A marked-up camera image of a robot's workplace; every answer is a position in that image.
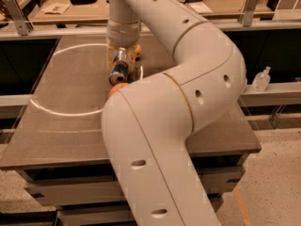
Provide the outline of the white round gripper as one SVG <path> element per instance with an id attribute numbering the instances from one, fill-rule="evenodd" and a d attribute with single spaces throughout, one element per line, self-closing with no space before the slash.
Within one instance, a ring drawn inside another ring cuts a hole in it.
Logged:
<path id="1" fill-rule="evenodd" d="M 127 49 L 128 80 L 131 80 L 135 70 L 136 52 L 134 45 L 139 40 L 139 23 L 121 24 L 109 20 L 106 36 L 110 42 L 106 49 L 107 70 L 111 73 L 115 66 L 115 57 L 119 51 L 117 47 L 129 47 Z"/>

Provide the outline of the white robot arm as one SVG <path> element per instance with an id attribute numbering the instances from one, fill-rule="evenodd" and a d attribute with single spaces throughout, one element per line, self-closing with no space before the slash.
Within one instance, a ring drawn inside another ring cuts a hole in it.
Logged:
<path id="1" fill-rule="evenodd" d="M 234 105 L 246 86 L 236 45 L 176 0 L 110 0 L 110 18 L 132 14 L 175 67 L 115 92 L 102 114 L 103 140 L 138 226 L 221 226 L 185 147 Z"/>

